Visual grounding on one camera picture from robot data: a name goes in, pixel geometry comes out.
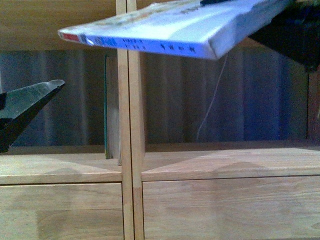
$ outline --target wooden shelving unit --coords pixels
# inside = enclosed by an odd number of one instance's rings
[[[118,160],[107,161],[104,153],[56,152],[0,157],[0,236],[124,239]]]
[[[59,29],[125,13],[127,3],[8,0],[0,8],[0,51],[75,50],[91,47],[61,40]],[[134,239],[128,53],[116,57],[107,68],[117,71],[122,166],[103,147],[11,149],[0,156],[0,239]]]
[[[4,1],[0,50],[88,48],[60,40],[57,30],[150,3]],[[319,73],[310,75],[305,141],[149,145],[143,58],[117,51],[122,166],[99,147],[0,156],[0,238],[319,239]]]
[[[135,239],[318,239],[318,73],[306,140],[148,145],[140,57],[129,52]]]

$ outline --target vertical wooden board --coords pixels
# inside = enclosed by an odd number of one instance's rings
[[[129,111],[129,76],[128,51],[118,50],[118,80],[119,80],[119,117],[121,136],[122,162],[122,195],[124,236],[126,240],[134,239],[134,210],[132,190],[132,157]]]
[[[1,186],[0,192],[0,239],[124,239],[121,183]]]
[[[140,54],[129,51],[130,126],[132,152],[132,187],[134,209],[134,235],[144,239],[143,199],[141,173],[146,153]]]
[[[320,139],[320,70],[309,74],[307,138]]]
[[[320,239],[319,186],[319,176],[144,182],[145,239]]]

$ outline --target book spine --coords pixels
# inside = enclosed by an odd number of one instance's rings
[[[212,49],[204,43],[90,35],[78,37],[81,43],[91,46],[127,49],[147,53],[177,55],[192,58],[216,59]]]

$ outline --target shelf compartment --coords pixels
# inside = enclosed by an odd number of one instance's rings
[[[46,147],[37,149],[41,153]],[[23,155],[1,155],[0,185],[122,181],[118,159],[106,160],[102,152],[66,153],[69,149],[73,148],[65,148],[64,153],[61,147],[56,148],[60,154],[26,154],[26,147]],[[54,153],[55,148],[49,147],[48,151]]]
[[[149,149],[156,151],[145,154],[143,182],[320,175],[320,146],[310,141],[164,144]]]

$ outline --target red label on book spine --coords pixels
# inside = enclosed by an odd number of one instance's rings
[[[72,40],[72,41],[80,42],[80,40],[79,40],[77,35],[63,33],[62,36],[66,40]]]

